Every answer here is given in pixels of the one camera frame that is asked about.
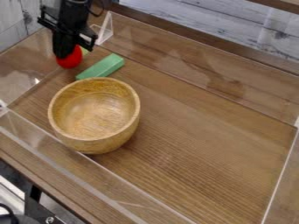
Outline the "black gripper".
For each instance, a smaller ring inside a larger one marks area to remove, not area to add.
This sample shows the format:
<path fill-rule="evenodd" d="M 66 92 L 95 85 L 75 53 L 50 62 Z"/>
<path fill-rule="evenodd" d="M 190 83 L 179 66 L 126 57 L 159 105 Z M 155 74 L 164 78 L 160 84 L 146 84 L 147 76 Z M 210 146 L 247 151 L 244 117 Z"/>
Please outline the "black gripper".
<path fill-rule="evenodd" d="M 38 22 L 52 32 L 52 51 L 64 59 L 79 44 L 90 52 L 98 40 L 98 34 L 88 26 L 92 0 L 50 0 L 42 1 L 42 14 Z"/>

